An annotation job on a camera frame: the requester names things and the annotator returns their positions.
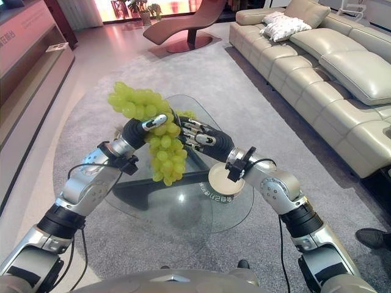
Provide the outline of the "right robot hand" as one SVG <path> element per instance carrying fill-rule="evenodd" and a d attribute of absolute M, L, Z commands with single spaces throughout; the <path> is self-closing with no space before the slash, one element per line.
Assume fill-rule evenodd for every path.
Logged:
<path fill-rule="evenodd" d="M 204 122 L 180 117 L 180 125 L 179 139 L 184 145 L 219 162 L 226 162 L 235 147 L 229 135 Z"/>

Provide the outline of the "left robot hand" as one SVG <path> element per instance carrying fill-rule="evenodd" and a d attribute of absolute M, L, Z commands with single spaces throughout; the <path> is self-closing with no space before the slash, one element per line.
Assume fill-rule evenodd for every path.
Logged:
<path fill-rule="evenodd" d="M 122 137 L 131 147 L 138 150 L 145 144 L 144 139 L 148 132 L 163 125 L 167 119 L 166 114 L 159 114 L 147 121 L 132 118 L 123 127 Z"/>

